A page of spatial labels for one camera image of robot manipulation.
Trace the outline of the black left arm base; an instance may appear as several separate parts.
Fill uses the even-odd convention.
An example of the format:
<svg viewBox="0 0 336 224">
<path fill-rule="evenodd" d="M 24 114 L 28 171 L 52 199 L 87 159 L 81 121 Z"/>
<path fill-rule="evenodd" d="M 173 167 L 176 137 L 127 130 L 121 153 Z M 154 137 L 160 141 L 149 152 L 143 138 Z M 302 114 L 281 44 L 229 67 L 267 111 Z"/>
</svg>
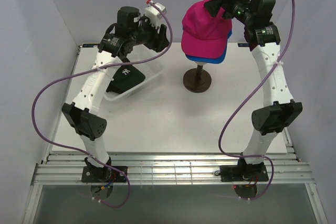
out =
<svg viewBox="0 0 336 224">
<path fill-rule="evenodd" d="M 115 171 L 113 169 L 109 169 L 105 166 L 103 167 L 96 167 L 92 165 L 88 158 L 85 158 L 85 167 L 82 171 L 81 182 L 82 183 L 108 183 L 108 182 L 115 182 L 115 183 L 125 183 L 127 180 L 122 175 L 122 171 L 125 175 L 128 173 L 127 166 L 114 166 L 113 168 L 118 169 L 119 171 Z"/>
</svg>

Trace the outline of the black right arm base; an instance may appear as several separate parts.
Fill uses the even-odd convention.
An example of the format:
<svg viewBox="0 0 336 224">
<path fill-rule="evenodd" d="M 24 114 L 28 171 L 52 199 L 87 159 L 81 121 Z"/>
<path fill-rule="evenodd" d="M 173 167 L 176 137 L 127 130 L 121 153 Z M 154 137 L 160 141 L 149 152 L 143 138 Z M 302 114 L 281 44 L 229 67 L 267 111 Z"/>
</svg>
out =
<svg viewBox="0 0 336 224">
<path fill-rule="evenodd" d="M 268 182 L 269 177 L 266 167 L 261 169 L 242 169 L 237 165 L 223 165 L 219 167 L 214 173 L 215 176 L 220 177 L 222 182 Z"/>
</svg>

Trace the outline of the blue baseball cap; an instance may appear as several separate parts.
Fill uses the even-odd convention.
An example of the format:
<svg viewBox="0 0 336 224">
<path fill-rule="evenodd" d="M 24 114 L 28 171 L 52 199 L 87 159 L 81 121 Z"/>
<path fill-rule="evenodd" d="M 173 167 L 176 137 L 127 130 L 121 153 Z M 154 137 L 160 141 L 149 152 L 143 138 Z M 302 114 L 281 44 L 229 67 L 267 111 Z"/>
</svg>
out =
<svg viewBox="0 0 336 224">
<path fill-rule="evenodd" d="M 191 61 L 219 64 L 224 61 L 228 39 L 232 35 L 232 27 L 218 29 L 207 37 L 198 38 L 183 28 L 181 48 Z"/>
</svg>

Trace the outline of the black baseball cap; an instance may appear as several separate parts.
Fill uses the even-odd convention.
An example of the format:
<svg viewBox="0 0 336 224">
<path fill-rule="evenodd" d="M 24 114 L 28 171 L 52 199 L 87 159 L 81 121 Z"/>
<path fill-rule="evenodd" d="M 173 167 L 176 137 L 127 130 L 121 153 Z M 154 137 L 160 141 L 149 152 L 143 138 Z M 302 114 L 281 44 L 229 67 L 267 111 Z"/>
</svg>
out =
<svg viewBox="0 0 336 224">
<path fill-rule="evenodd" d="M 144 80 L 145 75 L 136 67 L 132 65 L 121 66 L 113 75 L 106 92 L 122 94 L 134 88 L 138 84 L 141 84 Z"/>
</svg>

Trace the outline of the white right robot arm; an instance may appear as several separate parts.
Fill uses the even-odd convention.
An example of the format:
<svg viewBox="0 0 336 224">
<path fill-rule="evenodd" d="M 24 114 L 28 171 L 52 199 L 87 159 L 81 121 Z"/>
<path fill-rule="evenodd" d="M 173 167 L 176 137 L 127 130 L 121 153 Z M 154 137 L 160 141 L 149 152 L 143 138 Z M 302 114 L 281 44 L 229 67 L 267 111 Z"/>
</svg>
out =
<svg viewBox="0 0 336 224">
<path fill-rule="evenodd" d="M 271 21 L 276 0 L 210 0 L 204 6 L 214 17 L 224 9 L 224 19 L 237 19 L 244 25 L 244 37 L 257 64 L 263 90 L 263 106 L 251 114 L 254 127 L 246 149 L 240 156 L 238 177 L 250 180 L 256 175 L 265 154 L 284 128 L 302 112 L 302 103 L 296 102 L 289 91 L 282 62 L 280 35 Z"/>
</svg>

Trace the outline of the magenta baseball cap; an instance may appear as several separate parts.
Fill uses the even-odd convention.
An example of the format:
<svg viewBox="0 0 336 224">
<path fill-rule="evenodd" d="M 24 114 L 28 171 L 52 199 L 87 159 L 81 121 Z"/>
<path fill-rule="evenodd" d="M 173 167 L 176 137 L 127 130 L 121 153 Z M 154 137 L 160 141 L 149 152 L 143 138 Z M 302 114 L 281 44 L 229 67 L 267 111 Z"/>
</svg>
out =
<svg viewBox="0 0 336 224">
<path fill-rule="evenodd" d="M 182 20 L 182 28 L 198 38 L 207 37 L 215 33 L 218 29 L 225 29 L 232 26 L 230 19 L 222 17 L 224 9 L 220 9 L 216 17 L 211 17 L 204 7 L 204 3 L 209 0 L 202 0 L 194 3 L 186 12 Z"/>
</svg>

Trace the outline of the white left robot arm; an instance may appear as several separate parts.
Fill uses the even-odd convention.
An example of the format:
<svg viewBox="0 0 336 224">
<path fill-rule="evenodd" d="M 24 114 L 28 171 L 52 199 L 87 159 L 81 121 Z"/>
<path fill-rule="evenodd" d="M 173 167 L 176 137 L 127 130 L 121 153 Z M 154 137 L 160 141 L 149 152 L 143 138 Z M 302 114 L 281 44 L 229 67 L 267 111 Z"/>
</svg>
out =
<svg viewBox="0 0 336 224">
<path fill-rule="evenodd" d="M 111 177 L 110 157 L 105 149 L 103 134 L 107 121 L 98 116 L 99 107 L 113 74 L 128 63 L 127 55 L 137 45 L 144 45 L 155 52 L 167 51 L 170 41 L 166 33 L 169 24 L 161 19 L 166 8 L 160 3 L 149 2 L 144 14 L 135 7 L 123 6 L 117 13 L 116 23 L 110 25 L 100 44 L 96 59 L 79 93 L 71 103 L 64 103 L 62 113 L 82 139 L 86 163 L 93 166 L 93 175 L 105 182 Z"/>
</svg>

